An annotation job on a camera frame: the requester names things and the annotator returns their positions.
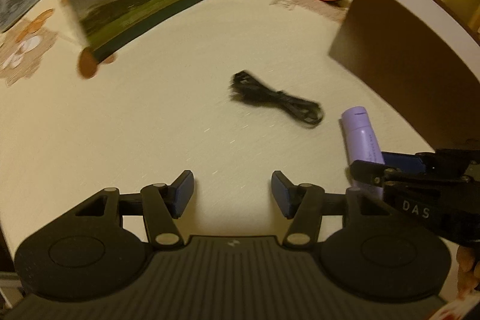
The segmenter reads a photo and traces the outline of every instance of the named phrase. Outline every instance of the cartoon print on tablecloth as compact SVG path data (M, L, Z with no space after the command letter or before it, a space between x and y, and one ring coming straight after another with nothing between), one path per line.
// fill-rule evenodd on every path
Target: cartoon print on tablecloth
M22 19L6 32L0 46L0 79L5 79L8 87L22 77L30 78L56 42L57 33L44 27L53 13L53 9L44 11L32 22Z

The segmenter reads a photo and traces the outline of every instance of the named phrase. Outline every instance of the ribbed black surface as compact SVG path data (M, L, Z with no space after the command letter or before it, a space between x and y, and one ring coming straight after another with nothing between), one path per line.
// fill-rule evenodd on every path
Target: ribbed black surface
M196 236L185 248L157 253L130 286L83 303L34 295L7 320L423 320L443 305L438 297L382 304L346 293L307 253L288 251L273 237Z

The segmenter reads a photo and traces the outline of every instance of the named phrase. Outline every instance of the metal screw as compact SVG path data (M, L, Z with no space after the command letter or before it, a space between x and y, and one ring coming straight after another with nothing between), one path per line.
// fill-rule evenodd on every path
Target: metal screw
M286 240L294 246L304 246L305 244L310 243L310 236L306 234L291 234Z
M155 241L162 246L173 246L178 243L180 238L176 234L160 234Z

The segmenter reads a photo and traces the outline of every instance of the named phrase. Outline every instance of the purple tube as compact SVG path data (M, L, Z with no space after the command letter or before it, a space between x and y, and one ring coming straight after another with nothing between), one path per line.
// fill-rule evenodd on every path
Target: purple tube
M342 114L342 125L350 164L355 160L385 164L374 130L371 128L367 110L364 107L356 106L345 111ZM354 181L354 185L368 190L380 199L383 197L381 187L357 181Z

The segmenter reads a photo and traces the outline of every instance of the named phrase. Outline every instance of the green field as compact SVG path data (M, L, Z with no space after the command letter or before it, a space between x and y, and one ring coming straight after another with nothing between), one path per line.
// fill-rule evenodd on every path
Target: green field
M93 49L100 48L112 38L134 26L135 23L178 1L180 0L150 0L134 9L130 9L129 12L125 13L120 18L109 22L101 29L89 34L87 38L91 47Z

